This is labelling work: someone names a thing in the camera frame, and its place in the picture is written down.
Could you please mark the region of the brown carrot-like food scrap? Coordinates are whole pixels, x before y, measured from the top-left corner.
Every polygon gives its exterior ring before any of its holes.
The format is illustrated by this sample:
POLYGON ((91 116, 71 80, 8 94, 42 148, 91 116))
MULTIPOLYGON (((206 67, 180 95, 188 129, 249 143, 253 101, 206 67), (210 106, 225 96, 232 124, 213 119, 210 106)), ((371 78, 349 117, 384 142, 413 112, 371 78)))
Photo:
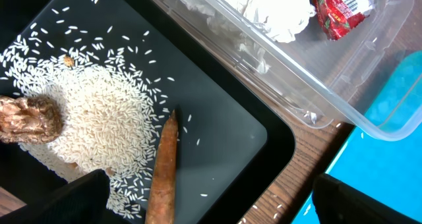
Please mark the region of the brown carrot-like food scrap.
POLYGON ((177 135, 177 115, 173 110, 157 149, 145 224, 174 223, 177 135))

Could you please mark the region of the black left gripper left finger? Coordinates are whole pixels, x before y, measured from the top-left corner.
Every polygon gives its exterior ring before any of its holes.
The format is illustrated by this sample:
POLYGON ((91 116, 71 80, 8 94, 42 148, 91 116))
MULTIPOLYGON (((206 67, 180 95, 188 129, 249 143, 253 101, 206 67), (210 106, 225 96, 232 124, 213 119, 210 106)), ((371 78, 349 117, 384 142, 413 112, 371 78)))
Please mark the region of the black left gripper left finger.
POLYGON ((1 217, 1 224, 99 223, 109 198, 109 177, 102 170, 73 181, 42 199, 1 217))

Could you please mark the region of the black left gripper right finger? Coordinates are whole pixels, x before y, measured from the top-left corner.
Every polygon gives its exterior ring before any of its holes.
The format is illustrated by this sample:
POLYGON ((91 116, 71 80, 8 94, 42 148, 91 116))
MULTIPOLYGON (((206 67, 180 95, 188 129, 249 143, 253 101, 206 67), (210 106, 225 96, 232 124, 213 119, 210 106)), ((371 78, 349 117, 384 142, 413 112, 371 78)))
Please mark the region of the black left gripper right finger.
POLYGON ((326 173, 314 180, 312 201, 320 224, 421 224, 326 173))

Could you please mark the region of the white tissue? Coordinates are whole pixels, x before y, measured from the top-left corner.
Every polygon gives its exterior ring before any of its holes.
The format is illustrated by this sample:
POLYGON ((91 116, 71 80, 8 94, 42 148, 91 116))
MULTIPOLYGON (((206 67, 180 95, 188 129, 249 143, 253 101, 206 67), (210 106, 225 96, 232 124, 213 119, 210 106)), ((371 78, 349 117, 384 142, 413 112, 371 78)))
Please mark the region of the white tissue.
MULTIPOLYGON (((190 11, 206 17, 209 29, 219 36, 230 38, 239 51, 257 58, 255 69, 268 72, 270 65, 264 60, 265 50, 250 40, 236 25, 205 0, 180 0, 190 11)), ((316 15, 310 0, 224 0, 241 16, 257 27, 258 31, 279 43, 295 41, 295 36, 316 15)))

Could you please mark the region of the red snack wrapper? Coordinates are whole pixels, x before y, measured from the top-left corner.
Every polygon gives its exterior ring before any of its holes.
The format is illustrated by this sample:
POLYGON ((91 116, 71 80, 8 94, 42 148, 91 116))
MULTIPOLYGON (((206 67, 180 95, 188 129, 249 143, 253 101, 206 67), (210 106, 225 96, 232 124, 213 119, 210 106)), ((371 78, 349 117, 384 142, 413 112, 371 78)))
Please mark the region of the red snack wrapper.
POLYGON ((313 0, 318 23, 327 38, 337 41, 347 35, 370 14, 369 0, 313 0))

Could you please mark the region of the brown shiitake mushroom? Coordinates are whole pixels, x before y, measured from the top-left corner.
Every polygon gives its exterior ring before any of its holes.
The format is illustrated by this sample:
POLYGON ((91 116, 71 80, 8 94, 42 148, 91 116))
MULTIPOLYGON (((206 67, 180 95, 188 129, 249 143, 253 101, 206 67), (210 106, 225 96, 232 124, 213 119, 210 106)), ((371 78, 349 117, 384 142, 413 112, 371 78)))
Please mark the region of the brown shiitake mushroom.
POLYGON ((46 144, 63 130, 58 104, 47 96, 1 96, 1 141, 46 144))

